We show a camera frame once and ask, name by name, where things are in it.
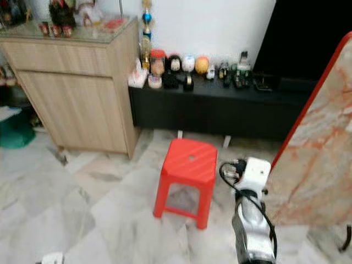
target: red plastic stool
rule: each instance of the red plastic stool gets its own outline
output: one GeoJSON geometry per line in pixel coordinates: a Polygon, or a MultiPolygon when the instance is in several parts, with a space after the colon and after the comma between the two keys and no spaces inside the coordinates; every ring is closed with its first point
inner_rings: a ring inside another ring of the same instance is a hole
{"type": "Polygon", "coordinates": [[[210,144],[175,139],[171,142],[161,170],[154,216],[160,218],[163,211],[196,219],[197,227],[205,229],[215,185],[217,149],[210,144]],[[173,183],[190,185],[199,189],[197,215],[177,208],[166,207],[169,187],[173,183]]]}

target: red ironing board edge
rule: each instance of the red ironing board edge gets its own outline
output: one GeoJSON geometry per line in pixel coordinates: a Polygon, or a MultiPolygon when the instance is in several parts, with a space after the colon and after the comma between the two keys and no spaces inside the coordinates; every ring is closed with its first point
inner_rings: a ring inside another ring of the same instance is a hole
{"type": "Polygon", "coordinates": [[[293,134],[296,132],[297,127],[299,126],[299,124],[301,123],[303,117],[305,116],[305,114],[307,113],[309,107],[311,106],[311,104],[313,103],[313,100],[315,99],[315,97],[317,96],[318,92],[320,91],[320,88],[323,86],[327,76],[329,75],[332,67],[335,65],[336,60],[338,59],[342,49],[344,48],[345,44],[352,39],[352,31],[348,32],[340,41],[339,45],[337,46],[337,48],[335,49],[335,52],[333,54],[333,56],[331,57],[328,65],[326,66],[323,75],[320,77],[317,85],[315,86],[312,94],[310,95],[308,101],[306,102],[306,104],[304,105],[304,108],[302,109],[301,113],[299,114],[299,116],[297,117],[296,122],[294,123],[293,127],[291,128],[290,132],[288,133],[286,139],[284,140],[279,152],[277,153],[274,161],[272,162],[271,165],[271,170],[275,167],[277,161],[279,160],[281,154],[284,152],[284,150],[287,147],[288,142],[290,141],[290,139],[292,138],[293,134]]]}

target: red cap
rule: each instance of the red cap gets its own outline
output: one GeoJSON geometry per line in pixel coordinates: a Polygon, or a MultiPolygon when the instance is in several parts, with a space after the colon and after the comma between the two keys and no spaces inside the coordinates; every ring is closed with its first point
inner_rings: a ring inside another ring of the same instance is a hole
{"type": "Polygon", "coordinates": [[[154,58],[164,58],[166,57],[166,53],[162,49],[154,48],[150,51],[150,56],[154,58]]]}

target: marble-patterned ironing board cover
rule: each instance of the marble-patterned ironing board cover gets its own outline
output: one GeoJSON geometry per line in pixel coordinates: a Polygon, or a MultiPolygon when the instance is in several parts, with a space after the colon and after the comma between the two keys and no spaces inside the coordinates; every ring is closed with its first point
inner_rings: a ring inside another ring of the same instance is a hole
{"type": "Polygon", "coordinates": [[[272,165],[265,200],[275,224],[352,221],[352,31],[272,165]]]}

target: cabinet drawer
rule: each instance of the cabinet drawer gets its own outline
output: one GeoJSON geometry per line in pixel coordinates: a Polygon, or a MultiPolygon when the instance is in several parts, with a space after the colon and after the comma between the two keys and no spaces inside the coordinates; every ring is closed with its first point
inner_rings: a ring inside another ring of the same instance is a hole
{"type": "Polygon", "coordinates": [[[112,79],[18,73],[57,145],[126,153],[119,98],[112,79]]]}
{"type": "Polygon", "coordinates": [[[44,43],[2,42],[2,48],[19,70],[111,76],[104,47],[44,43]]]}

